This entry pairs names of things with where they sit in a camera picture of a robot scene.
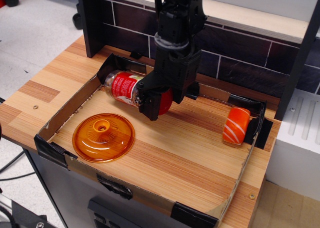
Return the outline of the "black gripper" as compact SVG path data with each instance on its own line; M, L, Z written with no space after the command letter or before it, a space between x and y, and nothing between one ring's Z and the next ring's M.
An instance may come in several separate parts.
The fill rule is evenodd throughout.
M185 96L194 99L192 84L196 80L201 53L196 45L181 51L157 47L153 71L137 85L139 112L151 121L158 119L162 98L158 88L161 87L173 89L173 101L177 104L180 104Z

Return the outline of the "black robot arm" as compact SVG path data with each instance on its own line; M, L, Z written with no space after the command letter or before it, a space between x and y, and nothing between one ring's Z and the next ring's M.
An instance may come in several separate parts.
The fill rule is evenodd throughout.
M194 84L201 60L194 36L207 20L203 0L154 1L158 17L154 69L137 84L139 111L152 121L158 118L165 92L172 90L173 101L179 104Z

